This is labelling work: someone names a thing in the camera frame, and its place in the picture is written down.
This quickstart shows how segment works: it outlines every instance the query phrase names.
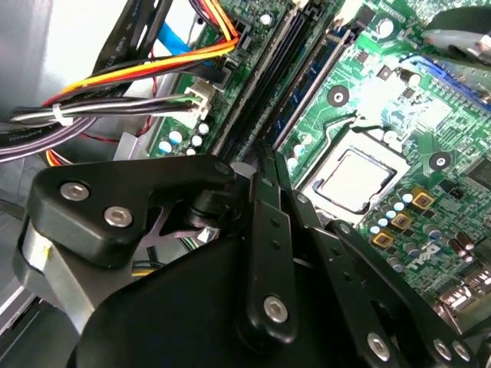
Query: white connector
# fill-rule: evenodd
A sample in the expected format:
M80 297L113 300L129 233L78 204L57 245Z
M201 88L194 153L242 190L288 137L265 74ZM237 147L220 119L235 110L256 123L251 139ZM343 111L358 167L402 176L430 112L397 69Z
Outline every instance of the white connector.
M297 5L300 9L303 9L310 0L292 0L292 2Z
M204 80L198 80L191 87L186 88L184 94L192 97L199 97L200 102L193 103L193 111L189 113L172 113L172 117L190 129L194 129L198 120L205 120L211 105L209 100L212 98L215 89L211 84Z

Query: white label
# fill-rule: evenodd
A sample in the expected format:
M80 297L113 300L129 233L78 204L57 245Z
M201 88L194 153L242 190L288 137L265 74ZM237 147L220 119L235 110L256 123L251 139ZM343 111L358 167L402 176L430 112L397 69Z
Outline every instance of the white label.
M417 270L419 266L422 266L424 262L428 261L432 255L438 253L440 249L441 248L438 245L429 245L426 251L422 252L418 258L414 259L407 265L407 268Z

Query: cpu socket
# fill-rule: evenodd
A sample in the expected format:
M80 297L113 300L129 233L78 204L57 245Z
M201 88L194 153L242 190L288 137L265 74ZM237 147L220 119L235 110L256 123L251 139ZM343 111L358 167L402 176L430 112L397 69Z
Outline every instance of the cpu socket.
M299 189L335 218L357 225L407 173L405 158L369 133L345 127Z

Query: capacitor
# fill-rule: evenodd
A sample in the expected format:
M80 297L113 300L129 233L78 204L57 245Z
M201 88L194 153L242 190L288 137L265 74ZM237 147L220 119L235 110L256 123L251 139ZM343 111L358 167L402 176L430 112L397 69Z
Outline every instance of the capacitor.
M367 222L367 229L373 235L376 235L379 232L381 232L380 226L374 220L370 220L370 221Z
M286 167L288 170L294 169L298 165L298 160L295 157L289 157L286 159Z
M159 142L159 150L162 153L171 153L172 152L172 144L168 140L161 140Z
M385 218L385 215L384 217L380 217L378 220L377 220L377 225L379 225L381 228L384 228L386 227L387 225L389 225L389 220L387 220Z
M464 262L466 263L473 263L474 261L474 257L472 255L466 255L464 258L463 258Z
M402 200L398 196L394 196L394 197L390 198L389 204L392 206L392 208L394 210L396 210L398 212L402 211L404 209L404 207L406 206L404 204L404 202L402 202Z
M404 244L404 251L412 258L418 258L421 254L421 250L417 247L416 243Z
M418 73L414 73L408 69L400 69L399 78L410 87L416 87L422 79Z
M198 125L198 133L205 136L209 133L209 125L207 123L200 123Z
M450 239L447 242L448 246L461 258L464 258L467 254L466 250L460 245L456 239Z
M383 205L382 211L384 212L385 217L387 217L390 220L396 217L397 215L397 213L394 211L391 205Z
M295 144L293 146L293 153L295 154L296 158L299 158L301 155L305 153L305 146L301 143Z
M377 24L377 33L380 38L387 38L394 32L394 23L389 18L384 18Z
M259 21L265 27L271 27L273 25L273 23L275 22L275 16L271 13L264 13L259 18Z
M400 199L402 199L402 202L404 203L411 203L414 199L414 196L411 194L411 192L405 188L399 188L397 190L397 195Z
M465 232L457 232L455 238L466 251L472 251L475 247L474 241Z
M172 144L181 144L183 141L183 131L180 128L174 128L169 132L169 141Z
M404 265L402 263L400 263L400 259L398 257L390 257L389 259L387 259L387 263L398 274L400 274L401 272L404 272Z
M439 241L442 238L441 230L435 224L428 224L423 227L424 232L431 241Z
M203 144L203 138L200 136L197 136L197 135L192 136L191 137L191 144L195 147L199 147Z
M186 150L186 155L187 156L195 156L196 155L196 150L194 148L190 147L190 148L188 148Z

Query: yellow wire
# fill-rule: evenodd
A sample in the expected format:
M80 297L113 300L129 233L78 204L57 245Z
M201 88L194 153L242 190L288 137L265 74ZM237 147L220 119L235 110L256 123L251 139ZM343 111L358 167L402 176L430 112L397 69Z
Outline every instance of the yellow wire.
M121 77L129 73L135 73L135 72L140 72L140 71L145 71L147 69L151 69L153 67L165 67L167 65L171 64L181 64L181 63L187 63L190 61L197 61L197 60L203 60L203 59L210 59L210 58L216 58L218 56L222 56L224 54L228 54L230 51L232 51L234 47L229 47L229 48L224 48L222 50L214 51L214 52L209 52L205 54L200 54L200 53L194 53L194 54L182 54L180 56L172 57L170 59L165 59L161 61L155 61L150 64L144 64L144 65L137 65L136 67L129 67L120 71L113 71L111 73L106 73L99 75L97 77L92 77L88 78L85 80L80 80L78 82L72 83L69 86L67 86L61 94L67 94L69 92L72 92L73 90L88 85L88 84L96 84L99 82L103 82L107 79L113 79L116 77Z
M51 157L49 156L48 151L44 152L44 154L46 155L46 161L48 161L49 166L56 166L56 165L53 163L53 161L51 161Z
M143 276L147 276L147 275L151 274L154 271L155 270L139 270L139 271L133 271L133 272L131 272L131 276L133 276L134 278L140 278L140 277L143 277Z
M215 17L216 21L218 22L220 28L222 29L223 34L225 35L225 39L227 41L231 40L230 37L230 32L227 26L225 25L225 22L223 21L222 17L218 13L218 11L215 8L215 5L210 1L210 0L204 0L205 3L208 5L209 10L212 12L213 16Z

